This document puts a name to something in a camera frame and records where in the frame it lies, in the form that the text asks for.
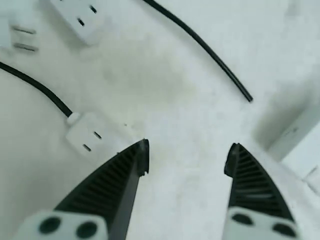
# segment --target white plug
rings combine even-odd
[[[105,29],[103,0],[48,0],[74,33],[87,45],[99,42]]]
[[[67,123],[71,126],[67,141],[88,159],[111,158],[133,143],[118,125],[93,112],[72,113]]]

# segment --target white outlet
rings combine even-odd
[[[99,42],[105,30],[103,0],[48,0],[74,33],[87,45]]]

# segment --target white surface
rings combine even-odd
[[[106,24],[105,1],[47,0],[66,24],[86,44],[101,41]]]
[[[39,227],[49,218],[59,218],[60,225],[50,234],[41,234]],[[105,220],[96,215],[65,213],[62,211],[42,210],[24,220],[12,240],[79,240],[76,232],[81,224],[91,222],[96,224],[95,235],[90,240],[108,240],[108,227]]]
[[[128,240],[221,239],[231,144],[260,153],[256,143],[269,147],[319,100],[317,0],[160,1],[212,46],[252,93],[252,104],[188,35],[140,0],[106,1],[107,33],[91,48],[37,0],[4,2],[37,30],[40,50],[1,52],[1,61],[46,84],[73,111],[100,112],[134,141],[150,140],[150,173],[139,183]],[[65,139],[64,115],[41,93],[3,71],[0,78],[5,239],[102,162],[78,158]],[[309,190],[288,181],[278,165],[271,171],[289,192],[302,234],[319,239],[319,200],[309,200]]]
[[[9,19],[7,17],[0,16],[0,33],[0,48],[10,49],[12,44]]]

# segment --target screw hole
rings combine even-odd
[[[90,147],[88,147],[87,145],[85,145],[85,144],[83,144],[82,145],[88,152],[91,152],[91,148]]]
[[[93,237],[98,230],[98,226],[96,223],[92,221],[87,221],[83,224],[81,224],[77,230],[76,230],[76,235],[80,239],[88,239]]]
[[[97,10],[95,9],[94,6],[90,5],[90,9],[92,10],[92,12],[94,12],[95,14],[97,13]]]
[[[59,228],[60,223],[61,223],[61,219],[59,217],[56,217],[56,216],[49,217],[41,223],[39,227],[39,231],[40,233],[45,235],[52,234]]]
[[[78,17],[77,20],[81,24],[82,27],[85,26],[85,23],[81,20],[81,18]]]

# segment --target power cord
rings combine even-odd
[[[0,62],[0,69],[5,70],[7,73],[20,78],[21,80],[38,89],[40,92],[46,95],[67,117],[70,117],[70,115],[73,113],[70,108],[59,97],[57,97],[57,95],[55,95],[49,88],[40,82],[34,80],[32,77],[2,62]]]
[[[221,60],[221,58],[209,47],[209,45],[195,32],[193,31],[187,24],[185,24],[182,20],[180,20],[177,16],[171,13],[169,10],[165,9],[159,3],[154,0],[143,0],[145,3],[153,7],[158,12],[162,13],[164,16],[172,20],[178,26],[180,26],[184,31],[186,31],[201,47],[215,60],[215,62],[222,68],[222,70],[229,76],[229,78],[233,81],[233,83],[237,86],[237,88],[241,91],[244,97],[252,102],[254,99],[245,88],[245,86],[240,82],[240,80],[236,77],[236,75],[228,68],[228,66]]]

